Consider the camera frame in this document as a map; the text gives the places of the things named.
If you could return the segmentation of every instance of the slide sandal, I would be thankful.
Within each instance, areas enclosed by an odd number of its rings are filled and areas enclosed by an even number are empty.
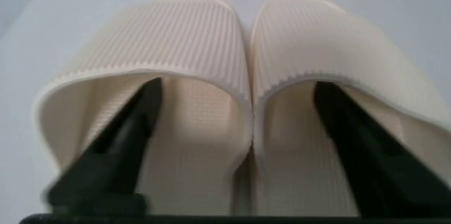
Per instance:
[[[270,0],[254,25],[251,63],[257,215],[359,215],[314,108],[316,81],[340,85],[450,185],[449,109],[367,20],[327,0]]]
[[[240,26],[221,0],[156,0],[119,13],[43,89],[38,133],[64,170],[156,77],[163,106],[138,192],[155,214],[230,214],[253,122]]]

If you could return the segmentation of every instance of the cream slipper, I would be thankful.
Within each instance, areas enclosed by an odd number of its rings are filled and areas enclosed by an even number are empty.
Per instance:
[[[40,136],[64,170],[156,77],[164,100],[138,192],[156,214],[229,214],[252,105],[238,19],[221,0],[156,0],[119,13],[40,94]]]
[[[451,115],[445,102],[367,20],[327,0],[270,0],[255,22],[251,50],[258,215],[359,215],[313,105],[317,80],[338,83],[451,182]]]

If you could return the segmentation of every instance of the slipper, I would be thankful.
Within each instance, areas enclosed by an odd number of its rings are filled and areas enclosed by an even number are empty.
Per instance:
[[[447,185],[451,115],[432,83],[376,26],[328,0],[270,0],[252,33],[254,211],[358,216],[314,108],[335,82]]]
[[[224,1],[156,0],[119,13],[42,90],[39,135],[64,170],[156,77],[163,106],[138,192],[155,214],[230,214],[253,122],[240,26]]]

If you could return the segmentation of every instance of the slipper pair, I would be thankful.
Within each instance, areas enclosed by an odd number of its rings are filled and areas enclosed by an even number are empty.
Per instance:
[[[239,20],[224,1],[129,8],[43,89],[40,137],[64,170],[143,83],[162,77],[163,106],[138,189],[151,195],[152,213],[231,214],[234,174],[253,145],[253,214],[357,216],[314,109],[321,80],[339,84],[451,182],[445,102],[368,21],[327,0],[270,0],[248,62],[249,72]]]

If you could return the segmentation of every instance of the white background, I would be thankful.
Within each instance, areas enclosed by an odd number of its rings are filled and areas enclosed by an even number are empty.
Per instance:
[[[44,211],[41,191],[56,175],[31,119],[39,88],[112,15],[147,1],[151,0],[0,0],[2,223],[17,223]],[[226,1],[235,7],[248,40],[265,0]],[[382,28],[451,106],[451,0],[333,1]]]

